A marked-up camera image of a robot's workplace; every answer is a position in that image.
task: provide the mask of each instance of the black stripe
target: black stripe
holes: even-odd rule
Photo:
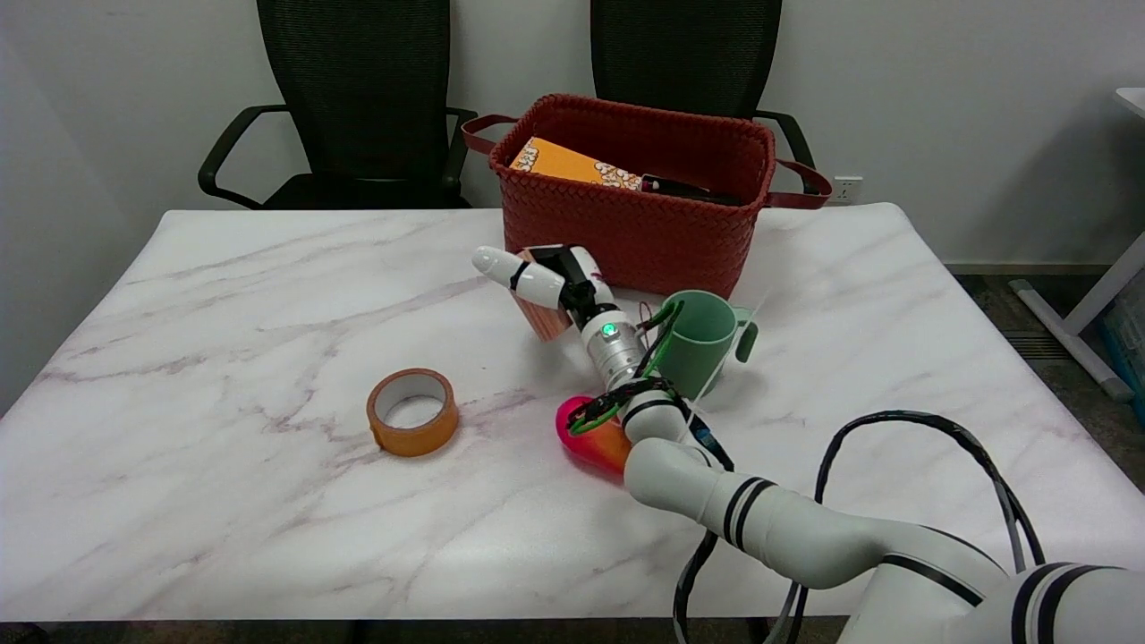
[[[656,398],[656,399],[653,399],[653,400],[646,400],[646,401],[641,402],[640,405],[637,405],[632,409],[629,409],[629,413],[624,415],[624,418],[621,418],[621,426],[622,427],[627,427],[629,426],[629,418],[635,416],[637,413],[643,411],[645,409],[648,409],[649,407],[660,407],[661,405],[671,405],[672,407],[676,407],[674,402],[672,402],[671,400],[665,400],[663,398]]]
[[[1061,573],[1061,576],[1050,582],[1042,596],[1042,605],[1037,610],[1037,643],[1053,644],[1053,620],[1058,615],[1058,605],[1061,604],[1061,596],[1065,595],[1069,584],[1077,581],[1077,578],[1093,571],[1107,571],[1110,566],[1077,566],[1072,571]]]
[[[731,539],[732,539],[732,512],[735,511],[735,504],[740,502],[740,497],[743,496],[743,493],[747,492],[748,487],[755,485],[756,481],[759,481],[759,480],[763,480],[763,479],[760,479],[758,477],[752,477],[752,478],[743,481],[742,484],[740,484],[740,488],[735,490],[735,494],[732,495],[732,500],[727,502],[727,511],[724,512],[724,539],[725,540],[731,541]]]
[[[743,550],[743,525],[748,523],[748,511],[751,510],[751,504],[756,502],[756,498],[764,493],[765,489],[774,486],[775,484],[763,479],[755,489],[748,494],[748,497],[743,500],[743,510],[740,510],[740,518],[735,521],[735,541],[732,545],[735,545],[740,550]]]
[[[1042,566],[1029,574],[1026,581],[1021,582],[1021,588],[1013,598],[1013,614],[1010,615],[1010,642],[1011,644],[1026,644],[1026,613],[1029,612],[1029,602],[1034,598],[1034,590],[1053,571],[1072,566],[1073,564],[1050,564]]]
[[[998,564],[997,561],[995,561],[994,557],[990,557],[989,555],[986,553],[985,550],[982,550],[981,548],[979,548],[979,547],[974,545],[973,543],[966,541],[965,539],[962,539],[960,536],[955,536],[955,535],[953,535],[953,534],[950,534],[948,532],[943,532],[943,531],[940,531],[938,528],[932,528],[930,526],[923,526],[923,527],[926,528],[926,529],[929,529],[929,531],[931,531],[931,532],[937,532],[937,533],[941,534],[942,536],[949,536],[950,539],[957,541],[958,543],[965,545],[966,548],[970,548],[974,552],[978,552],[982,557],[986,557],[987,559],[990,560],[992,564],[994,564],[995,566],[997,566],[1000,571],[1005,572],[1005,568],[1003,568],[1001,564]]]
[[[531,261],[522,261],[521,266],[516,267],[516,273],[514,273],[513,276],[508,278],[508,290],[511,290],[511,291],[515,291],[516,290],[516,282],[518,282],[518,280],[521,278],[521,274],[524,273],[524,269],[528,268],[530,264],[532,264],[532,262]]]
[[[982,596],[979,595],[973,588],[970,588],[942,571],[931,567],[922,561],[916,561],[915,559],[902,557],[900,555],[887,555],[883,557],[883,563],[892,566],[899,566],[900,568],[919,574],[950,592],[954,592],[971,606],[977,606],[982,603]]]

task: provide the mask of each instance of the wall outlet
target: wall outlet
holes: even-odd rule
[[[827,205],[848,206],[859,203],[859,191],[862,189],[862,176],[836,176],[831,181],[835,193]]]

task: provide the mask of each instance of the popcorn box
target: popcorn box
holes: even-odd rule
[[[538,136],[529,139],[516,155],[511,167],[585,183],[599,183],[627,190],[640,189],[639,175],[574,152]]]

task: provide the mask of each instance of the pink and orange toy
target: pink and orange toy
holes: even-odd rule
[[[629,437],[624,435],[618,417],[613,417],[605,424],[590,430],[579,435],[571,435],[568,431],[568,418],[577,407],[592,399],[586,395],[577,395],[566,400],[556,408],[556,435],[561,439],[561,445],[569,454],[576,458],[600,468],[606,472],[624,476],[624,463],[629,460],[629,450],[632,443]]]

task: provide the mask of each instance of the green mug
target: green mug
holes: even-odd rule
[[[671,338],[665,338],[664,358],[657,371],[676,386],[685,398],[695,400],[701,388],[712,378],[724,355],[735,341],[735,332],[747,327],[735,347],[735,359],[747,362],[756,344],[759,328],[751,321],[752,311],[732,306],[724,298],[708,291],[680,291],[666,300],[669,304],[682,301],[684,309],[672,327]]]

